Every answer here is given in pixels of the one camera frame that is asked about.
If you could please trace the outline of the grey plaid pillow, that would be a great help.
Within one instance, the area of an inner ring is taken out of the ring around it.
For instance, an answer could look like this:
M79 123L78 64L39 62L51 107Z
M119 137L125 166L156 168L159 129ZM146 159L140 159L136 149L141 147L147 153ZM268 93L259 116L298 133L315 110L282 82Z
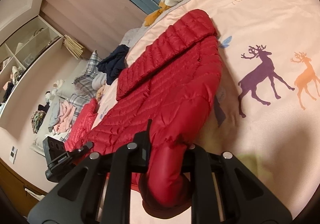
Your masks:
M102 59L98 56L97 52L94 51L91 54L83 73L76 77L73 82L75 91L72 93L69 99L69 104L75 107L72 124L75 123L84 105L88 104L97 93L97 90L94 90L92 87L92 82L98 75L99 71L97 65L101 61Z

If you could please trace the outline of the red down puffer jacket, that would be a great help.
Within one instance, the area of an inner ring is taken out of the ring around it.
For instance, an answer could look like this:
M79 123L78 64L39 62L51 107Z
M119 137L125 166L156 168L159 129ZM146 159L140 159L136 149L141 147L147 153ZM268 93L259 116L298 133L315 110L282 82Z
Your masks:
M164 210L189 202L183 156L212 110L221 73L216 29L205 11L194 9L121 72L115 106L85 136L94 151L106 155L152 121L148 172L133 174L131 181L147 207Z

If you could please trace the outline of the pink deer print duvet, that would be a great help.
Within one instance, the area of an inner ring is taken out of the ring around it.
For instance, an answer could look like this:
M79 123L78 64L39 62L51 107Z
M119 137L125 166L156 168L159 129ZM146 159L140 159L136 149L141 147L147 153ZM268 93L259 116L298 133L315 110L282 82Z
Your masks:
M319 0L187 0L138 39L127 64L193 9L212 19L223 62L195 143L233 153L302 221L319 186Z

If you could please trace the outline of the dark navy crumpled garment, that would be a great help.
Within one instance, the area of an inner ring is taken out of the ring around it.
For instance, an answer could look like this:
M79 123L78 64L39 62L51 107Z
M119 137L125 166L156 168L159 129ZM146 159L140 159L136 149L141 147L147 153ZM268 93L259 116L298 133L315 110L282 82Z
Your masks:
M111 85L126 68L125 58L128 52L127 45L119 45L108 57L97 64L98 71L106 74L107 85Z

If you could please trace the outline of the white wall shelf unit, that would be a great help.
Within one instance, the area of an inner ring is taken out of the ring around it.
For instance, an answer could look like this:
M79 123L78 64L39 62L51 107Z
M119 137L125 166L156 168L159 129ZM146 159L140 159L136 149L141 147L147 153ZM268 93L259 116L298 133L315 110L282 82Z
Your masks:
M62 34L38 15L1 44L1 110L23 74L61 38Z

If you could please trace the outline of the small plush toys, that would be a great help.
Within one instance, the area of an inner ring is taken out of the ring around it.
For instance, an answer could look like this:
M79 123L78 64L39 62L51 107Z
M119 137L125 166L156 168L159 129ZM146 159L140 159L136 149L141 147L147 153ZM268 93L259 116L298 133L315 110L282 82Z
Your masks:
M53 88L47 91L45 94L46 104L39 104L37 110L34 111L31 116L31 127L34 134L37 134L40 130L42 123L47 115L50 115L48 126L49 132L52 131L53 125L57 123L58 115L60 111L60 97L58 91L65 81L63 79L57 80L53 84Z

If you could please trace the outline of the grey folded cloth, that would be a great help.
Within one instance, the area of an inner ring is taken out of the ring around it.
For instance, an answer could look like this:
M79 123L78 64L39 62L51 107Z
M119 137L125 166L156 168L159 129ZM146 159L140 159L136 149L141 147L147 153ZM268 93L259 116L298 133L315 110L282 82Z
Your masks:
M98 72L92 81L93 90L99 90L103 85L106 84L107 74L103 72Z

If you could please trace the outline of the beige tassel curtain tieback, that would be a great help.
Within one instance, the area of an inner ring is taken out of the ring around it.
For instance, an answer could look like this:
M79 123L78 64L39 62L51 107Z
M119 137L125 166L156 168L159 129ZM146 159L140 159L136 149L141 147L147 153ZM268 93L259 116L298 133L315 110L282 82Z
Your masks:
M81 58L85 50L84 46L66 34L63 36L63 45L75 59Z

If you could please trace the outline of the pink crumpled clothes pile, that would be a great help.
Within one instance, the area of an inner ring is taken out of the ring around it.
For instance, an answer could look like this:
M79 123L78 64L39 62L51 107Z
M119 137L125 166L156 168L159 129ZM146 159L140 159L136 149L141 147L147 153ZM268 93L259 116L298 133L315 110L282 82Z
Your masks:
M72 126L75 107L68 100L59 100L53 105L48 131L51 134L67 132Z

